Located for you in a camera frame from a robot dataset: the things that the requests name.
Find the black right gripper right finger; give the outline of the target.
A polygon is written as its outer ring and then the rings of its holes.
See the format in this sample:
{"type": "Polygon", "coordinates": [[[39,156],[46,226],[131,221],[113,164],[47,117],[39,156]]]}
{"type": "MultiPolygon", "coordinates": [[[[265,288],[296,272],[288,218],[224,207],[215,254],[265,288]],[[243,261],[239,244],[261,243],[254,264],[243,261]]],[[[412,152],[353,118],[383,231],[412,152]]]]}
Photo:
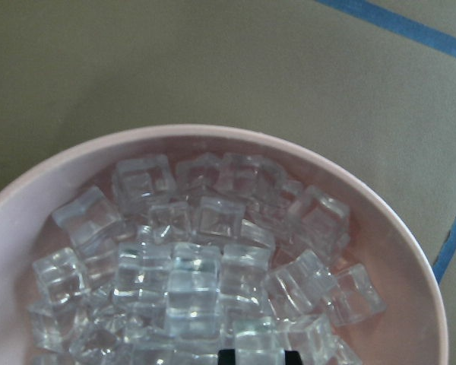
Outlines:
{"type": "Polygon", "coordinates": [[[285,350],[284,355],[286,365],[302,365],[302,359],[298,351],[285,350]]]}

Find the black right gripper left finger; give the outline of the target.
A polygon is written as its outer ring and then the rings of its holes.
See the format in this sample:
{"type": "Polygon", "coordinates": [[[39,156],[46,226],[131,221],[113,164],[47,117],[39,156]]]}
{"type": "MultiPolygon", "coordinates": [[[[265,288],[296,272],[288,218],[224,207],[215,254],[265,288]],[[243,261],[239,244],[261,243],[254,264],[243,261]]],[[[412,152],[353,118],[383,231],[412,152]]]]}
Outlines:
{"type": "Polygon", "coordinates": [[[236,365],[236,352],[234,349],[221,349],[217,354],[218,365],[236,365]]]}

